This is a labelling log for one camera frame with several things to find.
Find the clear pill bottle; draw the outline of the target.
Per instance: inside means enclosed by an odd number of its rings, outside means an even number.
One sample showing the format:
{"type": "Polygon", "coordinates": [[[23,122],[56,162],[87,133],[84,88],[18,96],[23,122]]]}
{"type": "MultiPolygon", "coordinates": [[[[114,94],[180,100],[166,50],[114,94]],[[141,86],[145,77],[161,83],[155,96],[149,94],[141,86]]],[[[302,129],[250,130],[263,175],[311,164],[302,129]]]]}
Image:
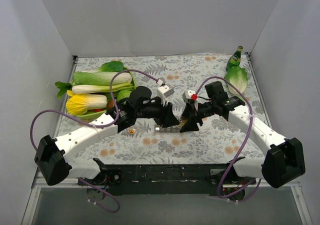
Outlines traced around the clear pill bottle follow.
{"type": "Polygon", "coordinates": [[[188,121],[189,121],[188,118],[185,118],[185,117],[180,118],[179,125],[177,125],[177,127],[181,129],[188,121]]]}

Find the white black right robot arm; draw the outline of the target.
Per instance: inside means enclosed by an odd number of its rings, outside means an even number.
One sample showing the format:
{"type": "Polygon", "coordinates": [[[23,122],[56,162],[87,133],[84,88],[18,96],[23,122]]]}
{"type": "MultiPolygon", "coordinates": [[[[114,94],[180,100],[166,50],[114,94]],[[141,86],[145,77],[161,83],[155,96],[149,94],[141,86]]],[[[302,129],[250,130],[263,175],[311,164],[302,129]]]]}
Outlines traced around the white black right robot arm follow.
{"type": "Polygon", "coordinates": [[[226,177],[230,183],[237,184],[244,177],[250,177],[263,179],[273,188],[279,188],[305,174],[303,145],[297,138],[288,139],[254,117],[244,101],[228,96],[221,82],[209,83],[205,90],[209,100],[204,103],[197,101],[195,91],[183,93],[186,105],[181,117],[185,124],[180,132],[198,131],[204,118],[218,115],[246,133],[264,156],[262,159],[241,157],[229,163],[226,177]]]}

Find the clear weekly pill organizer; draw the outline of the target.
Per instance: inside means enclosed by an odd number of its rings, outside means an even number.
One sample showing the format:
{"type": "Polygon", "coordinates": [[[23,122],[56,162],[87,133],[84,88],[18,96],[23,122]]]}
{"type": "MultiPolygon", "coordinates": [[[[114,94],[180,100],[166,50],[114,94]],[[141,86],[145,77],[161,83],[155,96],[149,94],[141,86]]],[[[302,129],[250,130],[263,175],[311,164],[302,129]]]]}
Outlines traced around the clear weekly pill organizer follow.
{"type": "Polygon", "coordinates": [[[157,124],[154,125],[154,131],[156,133],[179,133],[181,128],[177,127],[177,125],[170,126],[170,127],[161,127],[157,124]]]}

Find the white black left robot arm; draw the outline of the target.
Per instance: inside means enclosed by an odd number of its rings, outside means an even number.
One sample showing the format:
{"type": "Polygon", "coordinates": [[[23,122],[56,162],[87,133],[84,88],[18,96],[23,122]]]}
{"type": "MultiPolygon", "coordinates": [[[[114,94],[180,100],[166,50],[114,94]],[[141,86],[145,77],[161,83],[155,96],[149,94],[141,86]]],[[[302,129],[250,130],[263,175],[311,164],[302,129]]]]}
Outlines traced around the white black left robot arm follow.
{"type": "Polygon", "coordinates": [[[153,119],[162,128],[177,126],[173,105],[167,98],[174,93],[169,85],[157,88],[157,96],[145,86],[138,86],[130,96],[117,103],[100,117],[68,134],[51,138],[43,137],[34,158],[47,185],[54,186],[66,178],[91,180],[95,185],[106,181],[107,167],[97,158],[81,163],[75,156],[109,136],[131,128],[137,119],[153,119]]]}

